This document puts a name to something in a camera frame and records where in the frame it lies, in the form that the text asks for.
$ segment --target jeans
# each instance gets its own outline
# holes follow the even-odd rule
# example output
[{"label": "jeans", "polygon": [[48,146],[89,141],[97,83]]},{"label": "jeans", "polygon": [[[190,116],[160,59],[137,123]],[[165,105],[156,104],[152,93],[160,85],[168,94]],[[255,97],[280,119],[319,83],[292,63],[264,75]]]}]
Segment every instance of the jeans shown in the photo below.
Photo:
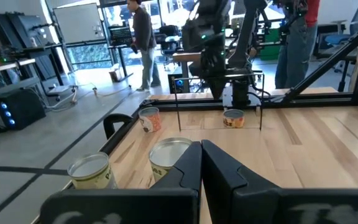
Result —
[{"label": "jeans", "polygon": [[275,76],[277,89],[292,88],[305,79],[316,36],[317,24],[307,27],[304,17],[290,26],[286,45],[281,47],[278,55]]},{"label": "jeans", "polygon": [[148,51],[141,50],[142,63],[143,63],[143,77],[142,77],[142,88],[150,88],[151,85],[160,85],[160,75],[158,74],[157,63],[154,60],[154,48]]}]

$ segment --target black jacket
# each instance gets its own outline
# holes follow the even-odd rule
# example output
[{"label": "black jacket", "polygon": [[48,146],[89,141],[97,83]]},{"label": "black jacket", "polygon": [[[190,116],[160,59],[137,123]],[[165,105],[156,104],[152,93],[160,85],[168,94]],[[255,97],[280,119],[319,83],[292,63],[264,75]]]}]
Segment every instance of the black jacket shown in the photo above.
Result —
[{"label": "black jacket", "polygon": [[140,50],[154,48],[155,43],[154,31],[150,15],[141,7],[135,11],[134,30],[136,38],[136,47]]}]

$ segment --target blue light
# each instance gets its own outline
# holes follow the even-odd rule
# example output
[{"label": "blue light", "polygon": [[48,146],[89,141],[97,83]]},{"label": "blue light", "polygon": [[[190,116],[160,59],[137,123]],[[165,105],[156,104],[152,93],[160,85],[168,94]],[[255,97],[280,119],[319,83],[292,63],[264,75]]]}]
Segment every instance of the blue light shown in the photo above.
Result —
[{"label": "blue light", "polygon": [[183,80],[178,80],[177,81],[177,86],[183,86]]}]

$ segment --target person standing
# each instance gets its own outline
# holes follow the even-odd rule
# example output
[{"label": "person standing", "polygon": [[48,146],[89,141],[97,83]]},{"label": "person standing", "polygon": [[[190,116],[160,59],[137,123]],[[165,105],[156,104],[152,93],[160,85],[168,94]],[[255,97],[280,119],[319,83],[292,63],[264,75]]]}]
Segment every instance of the person standing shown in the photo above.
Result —
[{"label": "person standing", "polygon": [[149,91],[150,86],[161,85],[157,63],[154,60],[155,42],[150,15],[141,8],[142,0],[127,0],[127,8],[134,12],[134,30],[136,48],[142,54],[143,77],[142,86],[137,91]]},{"label": "person standing", "polygon": [[[320,0],[307,0],[308,12],[291,26],[286,45],[278,55],[275,86],[277,89],[292,88],[302,82],[309,69],[309,60],[316,43],[317,17]],[[286,17],[291,16],[284,9]]]}]

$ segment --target tin can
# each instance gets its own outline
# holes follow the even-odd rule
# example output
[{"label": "tin can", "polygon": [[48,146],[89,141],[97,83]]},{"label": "tin can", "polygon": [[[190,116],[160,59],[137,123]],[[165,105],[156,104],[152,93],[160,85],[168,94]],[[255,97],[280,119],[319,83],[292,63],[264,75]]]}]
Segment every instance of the tin can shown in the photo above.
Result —
[{"label": "tin can", "polygon": [[146,133],[152,133],[161,129],[160,110],[158,108],[149,107],[139,111],[140,123]]},{"label": "tin can", "polygon": [[109,156],[103,152],[88,154],[72,163],[67,169],[75,189],[116,189],[117,184],[110,168]]},{"label": "tin can", "polygon": [[223,123],[227,128],[242,128],[245,123],[244,115],[242,110],[227,110],[223,112]]},{"label": "tin can", "polygon": [[156,182],[169,172],[191,143],[187,138],[168,138],[158,142],[150,150],[149,159]]}]

